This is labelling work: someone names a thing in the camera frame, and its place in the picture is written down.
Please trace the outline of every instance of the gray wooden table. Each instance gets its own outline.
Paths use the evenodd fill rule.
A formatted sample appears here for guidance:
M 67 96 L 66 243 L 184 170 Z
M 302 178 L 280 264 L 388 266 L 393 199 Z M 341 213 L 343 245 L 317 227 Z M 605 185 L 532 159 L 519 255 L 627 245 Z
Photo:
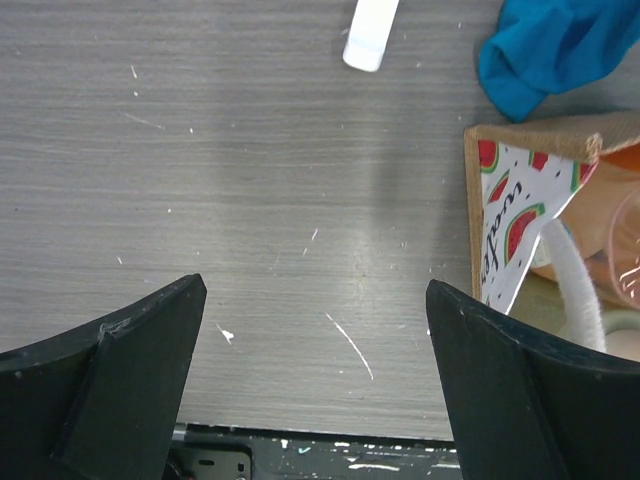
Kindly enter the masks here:
M 364 74 L 355 0 L 0 2 L 0 350 L 201 272 L 180 420 L 450 438 L 424 291 L 469 289 L 501 3 L 401 1 Z M 537 115 L 640 106 L 639 55 Z

